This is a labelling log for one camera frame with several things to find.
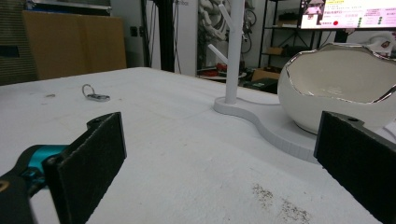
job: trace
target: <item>white pole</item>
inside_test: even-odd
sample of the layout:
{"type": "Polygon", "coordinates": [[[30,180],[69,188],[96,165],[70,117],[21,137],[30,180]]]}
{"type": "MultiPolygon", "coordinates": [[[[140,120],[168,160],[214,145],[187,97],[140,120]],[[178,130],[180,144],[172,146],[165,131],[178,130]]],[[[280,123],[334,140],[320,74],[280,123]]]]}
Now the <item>white pole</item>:
{"type": "Polygon", "coordinates": [[[244,9],[245,1],[231,0],[231,20],[234,29],[233,32],[230,31],[230,41],[228,43],[227,81],[225,90],[225,104],[229,105],[234,105],[236,103],[244,9]]]}

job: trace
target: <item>white curved platform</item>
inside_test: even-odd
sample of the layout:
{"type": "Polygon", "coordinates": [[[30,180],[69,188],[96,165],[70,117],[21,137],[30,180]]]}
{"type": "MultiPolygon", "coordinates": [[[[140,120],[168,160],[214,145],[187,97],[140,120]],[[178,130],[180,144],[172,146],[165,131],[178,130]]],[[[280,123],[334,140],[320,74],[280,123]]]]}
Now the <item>white curved platform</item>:
{"type": "Polygon", "coordinates": [[[225,104],[225,97],[215,100],[214,109],[225,115],[247,119],[269,143],[293,157],[318,163],[314,157],[317,136],[300,129],[280,104],[258,104],[236,98],[236,104],[225,104]]]}

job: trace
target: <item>gray wall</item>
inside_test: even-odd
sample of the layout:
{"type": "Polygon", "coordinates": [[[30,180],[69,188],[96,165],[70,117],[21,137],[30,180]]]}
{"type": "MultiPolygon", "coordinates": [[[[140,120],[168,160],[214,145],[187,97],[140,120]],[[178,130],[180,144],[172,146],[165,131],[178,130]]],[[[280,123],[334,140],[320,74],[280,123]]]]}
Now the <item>gray wall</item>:
{"type": "Polygon", "coordinates": [[[138,29],[142,25],[140,0],[111,0],[111,7],[112,16],[123,19],[127,66],[144,66],[143,38],[130,34],[131,26],[138,29]]]}

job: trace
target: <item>white table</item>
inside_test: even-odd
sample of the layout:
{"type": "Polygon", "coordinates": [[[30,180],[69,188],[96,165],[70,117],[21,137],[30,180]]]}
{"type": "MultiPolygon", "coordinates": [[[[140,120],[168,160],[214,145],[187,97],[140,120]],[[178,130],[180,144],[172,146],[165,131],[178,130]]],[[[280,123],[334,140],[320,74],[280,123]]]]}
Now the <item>white table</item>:
{"type": "MultiPolygon", "coordinates": [[[[0,87],[0,175],[26,148],[69,145],[87,121],[120,111],[128,158],[89,223],[377,223],[320,165],[215,112],[224,93],[224,84],[148,68],[0,87]],[[84,84],[111,100],[86,100],[84,84]]],[[[31,202],[39,223],[58,222],[48,190],[31,202]]]]}

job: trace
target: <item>black pole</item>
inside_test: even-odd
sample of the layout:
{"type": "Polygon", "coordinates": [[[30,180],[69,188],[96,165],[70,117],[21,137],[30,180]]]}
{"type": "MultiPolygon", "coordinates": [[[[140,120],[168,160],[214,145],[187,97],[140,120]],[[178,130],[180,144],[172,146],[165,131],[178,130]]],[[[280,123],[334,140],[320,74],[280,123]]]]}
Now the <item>black pole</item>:
{"type": "Polygon", "coordinates": [[[173,0],[154,2],[159,11],[161,70],[175,72],[173,0]]]}

